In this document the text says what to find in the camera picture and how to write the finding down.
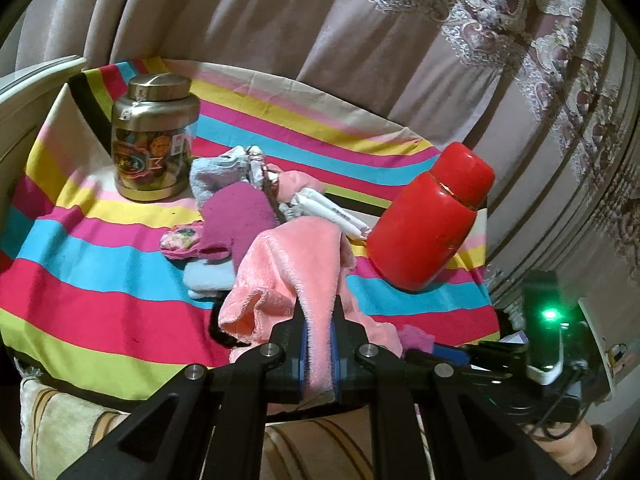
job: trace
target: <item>green light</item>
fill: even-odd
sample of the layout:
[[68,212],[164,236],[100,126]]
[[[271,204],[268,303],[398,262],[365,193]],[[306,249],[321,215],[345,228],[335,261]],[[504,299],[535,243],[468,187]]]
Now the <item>green light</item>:
[[558,312],[558,309],[556,308],[548,308],[542,311],[542,317],[544,317],[548,322],[553,322],[558,320],[560,312]]

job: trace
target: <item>red thermos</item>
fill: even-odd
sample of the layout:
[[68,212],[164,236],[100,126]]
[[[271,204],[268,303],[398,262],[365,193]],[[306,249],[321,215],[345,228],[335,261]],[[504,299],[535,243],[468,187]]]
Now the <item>red thermos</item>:
[[422,290],[465,241],[494,178],[471,150],[450,144],[380,217],[367,237],[369,259],[392,285]]

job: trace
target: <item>beige curtain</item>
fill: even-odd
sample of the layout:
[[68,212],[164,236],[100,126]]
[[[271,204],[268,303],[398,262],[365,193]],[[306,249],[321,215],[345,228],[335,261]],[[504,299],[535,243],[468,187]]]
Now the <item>beige curtain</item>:
[[496,305],[557,269],[609,344],[640,333],[640,65],[599,0],[34,0],[17,67],[68,54],[274,73],[463,141],[497,175]]

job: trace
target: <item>glass jar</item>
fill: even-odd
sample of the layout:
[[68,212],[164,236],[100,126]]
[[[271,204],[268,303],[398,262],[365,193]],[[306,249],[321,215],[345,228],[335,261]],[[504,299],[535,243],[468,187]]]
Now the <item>glass jar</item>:
[[200,113],[190,89],[191,79],[179,74],[137,75],[114,102],[111,155],[122,196],[154,202],[187,187]]

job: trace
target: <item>metal bolt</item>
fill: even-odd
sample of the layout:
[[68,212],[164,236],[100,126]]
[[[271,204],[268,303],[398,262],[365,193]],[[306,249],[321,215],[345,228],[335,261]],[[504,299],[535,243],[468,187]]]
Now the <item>metal bolt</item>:
[[276,343],[265,343],[260,347],[260,353],[265,357],[273,357],[280,351],[280,347]]
[[378,347],[372,343],[366,343],[358,348],[358,352],[364,357],[375,357],[378,355]]
[[451,377],[453,375],[453,366],[446,363],[439,363],[433,369],[438,377]]
[[185,377],[190,381],[195,381],[204,375],[204,368],[200,365],[189,365],[184,371]]

